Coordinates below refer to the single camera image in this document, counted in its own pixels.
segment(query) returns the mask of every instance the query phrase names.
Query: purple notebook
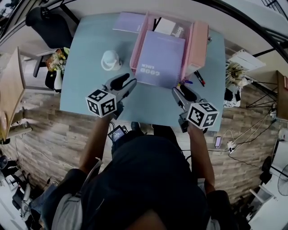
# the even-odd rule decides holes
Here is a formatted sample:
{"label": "purple notebook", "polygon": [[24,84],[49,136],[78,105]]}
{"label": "purple notebook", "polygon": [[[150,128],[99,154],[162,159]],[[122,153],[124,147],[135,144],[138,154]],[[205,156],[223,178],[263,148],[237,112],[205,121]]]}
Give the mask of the purple notebook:
{"label": "purple notebook", "polygon": [[113,30],[139,33],[144,19],[145,15],[143,14],[121,12]]}
{"label": "purple notebook", "polygon": [[136,69],[138,82],[173,88],[179,82],[185,39],[147,31]]}

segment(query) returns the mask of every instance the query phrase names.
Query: white cup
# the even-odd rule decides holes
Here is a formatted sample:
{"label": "white cup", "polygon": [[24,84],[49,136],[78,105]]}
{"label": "white cup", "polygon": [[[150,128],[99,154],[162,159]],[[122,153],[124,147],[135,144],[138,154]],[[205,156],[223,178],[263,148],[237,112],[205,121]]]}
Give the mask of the white cup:
{"label": "white cup", "polygon": [[119,59],[118,54],[115,52],[115,50],[105,51],[101,60],[101,66],[106,71],[110,71],[110,70],[116,71],[121,68],[122,63]]}

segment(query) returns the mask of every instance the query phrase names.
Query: floor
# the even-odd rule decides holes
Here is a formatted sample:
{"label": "floor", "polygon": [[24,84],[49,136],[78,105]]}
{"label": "floor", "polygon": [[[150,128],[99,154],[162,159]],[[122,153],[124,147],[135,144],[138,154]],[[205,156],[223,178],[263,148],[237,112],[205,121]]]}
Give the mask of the floor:
{"label": "floor", "polygon": [[[236,139],[267,115],[266,108],[246,109],[246,105],[260,98],[261,95],[262,93],[258,89],[246,86],[242,91],[241,106],[224,109],[220,131],[205,134],[209,150],[215,150],[216,137],[223,137],[225,133],[222,146],[218,150],[226,150],[226,143],[233,140],[231,132]],[[31,124],[33,131],[11,138],[10,144],[1,146],[3,153],[12,159],[20,159],[20,166],[26,174],[31,174],[33,184],[44,186],[50,177],[52,180],[61,181],[69,169],[78,166],[81,151],[91,132],[95,117],[60,111],[59,94],[26,93],[21,104],[25,108],[25,120]],[[130,129],[129,122],[115,121],[115,124],[125,125]],[[242,135],[236,143],[244,142],[260,124],[261,122]],[[267,116],[250,140],[270,124],[271,118]],[[148,134],[152,134],[149,125],[141,124],[141,127]],[[242,146],[239,145],[239,149],[231,154],[235,159],[245,161],[255,167],[230,158],[228,152],[209,152],[216,177],[216,189],[225,190],[231,203],[237,201],[240,196],[247,196],[249,189],[257,187],[260,183],[261,170],[258,167],[261,167],[267,156],[272,155],[280,127],[287,127],[287,123],[277,121],[256,140]],[[182,133],[179,127],[172,128],[180,147],[183,150],[189,150],[188,134]],[[103,157],[104,164],[101,170],[111,161],[111,146],[112,142],[107,138]],[[190,153],[184,151],[184,154],[188,156]]]}

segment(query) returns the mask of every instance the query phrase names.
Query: smartphone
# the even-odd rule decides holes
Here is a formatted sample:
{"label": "smartphone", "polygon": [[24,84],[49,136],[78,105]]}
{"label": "smartphone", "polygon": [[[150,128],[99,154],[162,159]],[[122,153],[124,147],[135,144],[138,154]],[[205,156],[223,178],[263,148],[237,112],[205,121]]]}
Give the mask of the smartphone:
{"label": "smartphone", "polygon": [[219,147],[221,143],[221,137],[216,138],[215,147]]}
{"label": "smartphone", "polygon": [[108,137],[110,137],[111,141],[114,143],[120,137],[124,136],[125,133],[126,132],[123,130],[123,128],[120,125],[118,125],[115,129],[113,129],[110,133],[108,133]]}

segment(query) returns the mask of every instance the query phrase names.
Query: flower vase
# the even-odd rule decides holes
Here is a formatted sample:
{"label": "flower vase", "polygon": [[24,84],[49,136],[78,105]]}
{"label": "flower vase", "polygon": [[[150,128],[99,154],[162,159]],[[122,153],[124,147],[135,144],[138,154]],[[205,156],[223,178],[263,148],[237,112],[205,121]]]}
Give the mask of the flower vase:
{"label": "flower vase", "polygon": [[55,81],[54,81],[54,89],[55,90],[62,89],[61,70],[56,70],[56,78],[55,78]]}

